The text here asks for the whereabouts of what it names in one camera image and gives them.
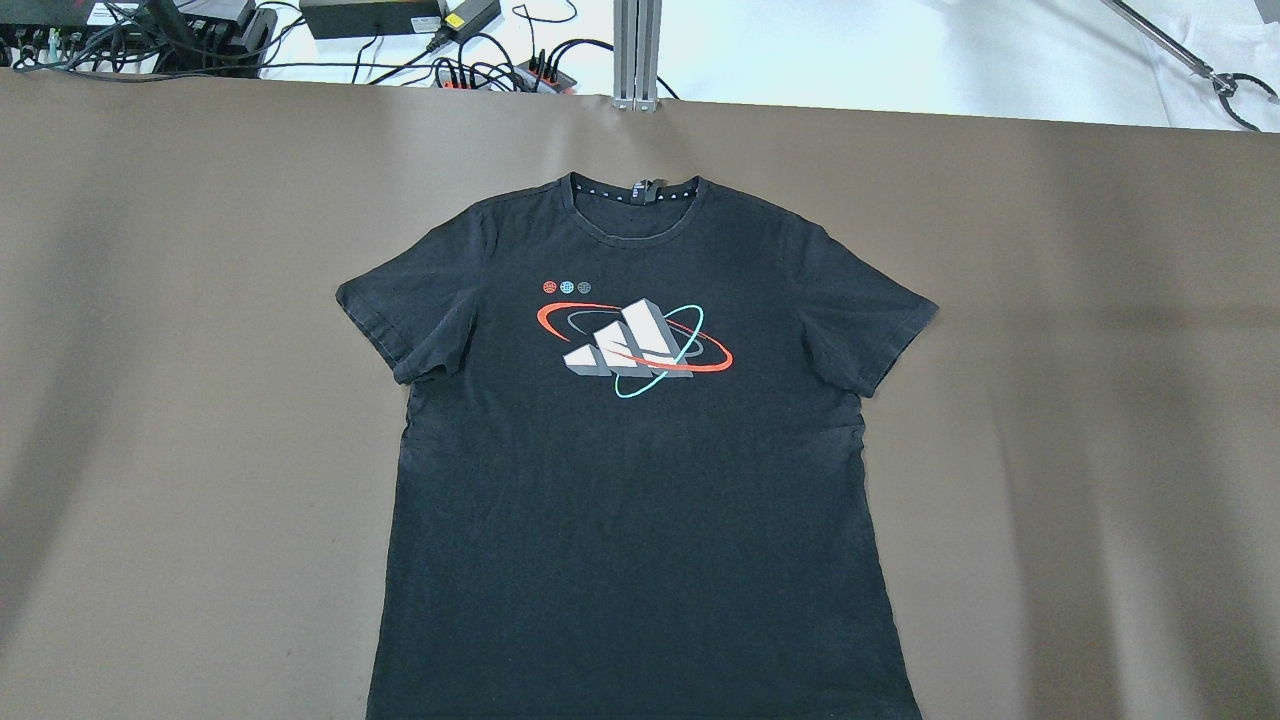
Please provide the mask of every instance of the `white floor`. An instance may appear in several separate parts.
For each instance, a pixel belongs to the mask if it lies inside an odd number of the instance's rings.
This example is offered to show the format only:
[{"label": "white floor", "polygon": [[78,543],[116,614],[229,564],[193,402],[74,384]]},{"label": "white floor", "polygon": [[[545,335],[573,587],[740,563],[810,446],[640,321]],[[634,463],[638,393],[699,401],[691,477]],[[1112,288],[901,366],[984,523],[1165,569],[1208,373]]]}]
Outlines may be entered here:
[{"label": "white floor", "polygon": [[[529,24],[511,12],[517,4],[503,0],[503,14],[488,32],[518,63],[529,56],[530,36]],[[1253,0],[1129,4],[1161,23],[1190,20],[1202,36],[1206,28],[1262,26]],[[572,37],[613,41],[611,0],[576,0],[576,5],[575,20],[535,26],[539,49]],[[564,0],[529,0],[527,6],[535,17],[561,18],[571,12]],[[296,17],[276,9],[284,22]],[[1153,61],[1164,60],[1162,53],[1152,51],[1137,29],[1100,0],[666,0],[662,10],[659,74],[686,100],[1233,127],[1225,114],[1215,117],[1208,83],[1189,73],[1185,82],[1201,86],[1206,111],[1189,118],[1170,111],[1169,102],[1178,99],[1171,100],[1175,94],[1167,87],[1161,92]],[[315,41],[303,26],[289,35],[276,61],[351,61],[365,42]],[[424,44],[421,36],[383,38],[375,45],[376,61],[404,61]],[[1212,45],[1189,49],[1219,72],[1252,72],[1280,86],[1280,67],[1233,67],[1230,61],[1236,60],[1215,60]],[[451,44],[443,53],[456,55],[457,46]],[[366,51],[365,60],[371,55]],[[493,45],[472,40],[465,59],[498,61],[502,55]],[[580,81],[580,92],[612,94],[608,51],[575,47],[561,68]],[[1179,82],[1181,67],[1166,73],[1166,83]],[[424,74],[403,73],[392,83]],[[275,68],[264,77],[351,82],[351,69]],[[369,77],[361,72],[361,81]],[[1263,100],[1258,91],[1257,97],[1242,92],[1238,101],[1256,122],[1267,113],[1271,117],[1263,120],[1280,122],[1280,105]],[[1268,129],[1268,123],[1258,124]]]}]

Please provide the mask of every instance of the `sleeve hem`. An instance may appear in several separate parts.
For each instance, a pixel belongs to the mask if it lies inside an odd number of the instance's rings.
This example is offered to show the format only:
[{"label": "sleeve hem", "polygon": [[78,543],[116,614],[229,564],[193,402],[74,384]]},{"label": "sleeve hem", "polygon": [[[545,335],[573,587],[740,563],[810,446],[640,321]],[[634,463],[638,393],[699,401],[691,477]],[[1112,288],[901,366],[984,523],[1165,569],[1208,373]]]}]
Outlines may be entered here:
[{"label": "sleeve hem", "polygon": [[897,364],[897,359],[902,356],[902,352],[911,345],[915,336],[920,334],[920,331],[937,314],[938,305],[936,302],[924,297],[920,300],[915,310],[906,318],[902,318],[902,322],[890,333],[883,346],[883,352],[879,355],[879,361],[861,374],[863,397],[873,397],[876,395],[876,388],[879,387],[888,372]]},{"label": "sleeve hem", "polygon": [[351,322],[369,338],[387,366],[397,375],[396,379],[402,382],[398,368],[408,355],[408,343],[399,336],[396,327],[347,284],[338,287],[337,300]]}]

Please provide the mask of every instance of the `white fabric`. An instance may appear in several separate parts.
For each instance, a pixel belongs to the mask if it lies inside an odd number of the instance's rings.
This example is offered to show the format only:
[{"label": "white fabric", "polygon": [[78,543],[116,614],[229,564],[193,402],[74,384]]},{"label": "white fabric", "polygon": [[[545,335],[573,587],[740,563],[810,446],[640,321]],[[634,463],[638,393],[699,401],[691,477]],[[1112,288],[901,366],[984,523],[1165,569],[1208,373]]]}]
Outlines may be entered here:
[{"label": "white fabric", "polygon": [[[1152,15],[1166,35],[1208,63],[1217,73],[1248,73],[1280,91],[1280,23],[1221,23],[1188,15]],[[1179,128],[1239,129],[1219,102],[1213,85],[1192,73],[1174,55],[1147,42],[1156,68],[1156,85],[1169,113],[1169,124]],[[1280,105],[1270,102],[1257,85],[1243,81],[1231,108],[1266,132],[1280,132]]]}]

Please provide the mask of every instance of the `black t-shirt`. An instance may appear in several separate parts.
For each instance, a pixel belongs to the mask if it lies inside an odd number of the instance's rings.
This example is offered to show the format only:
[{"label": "black t-shirt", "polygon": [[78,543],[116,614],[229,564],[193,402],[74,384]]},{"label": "black t-shirt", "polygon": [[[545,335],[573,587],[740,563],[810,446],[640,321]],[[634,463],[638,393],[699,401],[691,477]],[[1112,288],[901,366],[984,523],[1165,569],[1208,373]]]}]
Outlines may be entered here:
[{"label": "black t-shirt", "polygon": [[338,301],[411,387],[370,720],[918,719],[859,396],[937,311],[695,177],[476,202]]}]

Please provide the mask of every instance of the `graphic print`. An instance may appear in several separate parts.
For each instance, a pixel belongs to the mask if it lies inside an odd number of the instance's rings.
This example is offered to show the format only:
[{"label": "graphic print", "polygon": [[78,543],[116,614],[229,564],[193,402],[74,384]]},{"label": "graphic print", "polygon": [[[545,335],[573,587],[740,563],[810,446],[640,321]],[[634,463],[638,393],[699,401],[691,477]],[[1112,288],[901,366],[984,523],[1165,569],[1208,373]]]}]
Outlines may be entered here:
[{"label": "graphic print", "polygon": [[[672,319],[678,313],[696,315],[694,327],[686,327]],[[580,319],[594,316],[599,329],[588,332]],[[600,327],[602,322],[618,318]],[[703,332],[705,313],[698,305],[682,305],[671,313],[663,311],[648,299],[618,307],[595,302],[552,302],[538,311],[538,323],[543,329],[572,342],[556,329],[556,324],[566,325],[580,336],[588,336],[594,345],[581,345],[562,357],[564,366],[579,375],[613,375],[613,392],[626,400],[644,395],[667,378],[692,378],[698,373],[719,373],[733,364],[733,354],[724,343]],[[690,364],[692,357],[710,356],[712,364]],[[648,380],[637,389],[623,391],[622,379],[636,378]]]}]

